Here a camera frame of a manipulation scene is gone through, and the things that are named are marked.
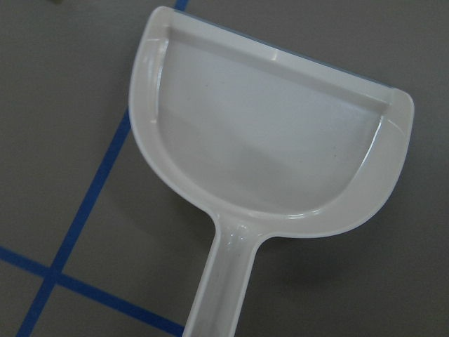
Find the beige plastic dustpan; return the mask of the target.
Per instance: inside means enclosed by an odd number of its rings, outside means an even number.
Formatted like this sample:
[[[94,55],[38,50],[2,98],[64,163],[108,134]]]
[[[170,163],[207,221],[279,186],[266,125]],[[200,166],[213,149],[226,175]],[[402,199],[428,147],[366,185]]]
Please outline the beige plastic dustpan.
[[[272,237],[350,231],[391,195],[408,151],[404,91],[161,6],[129,90],[134,139],[162,181],[213,220],[185,336],[233,336]]]

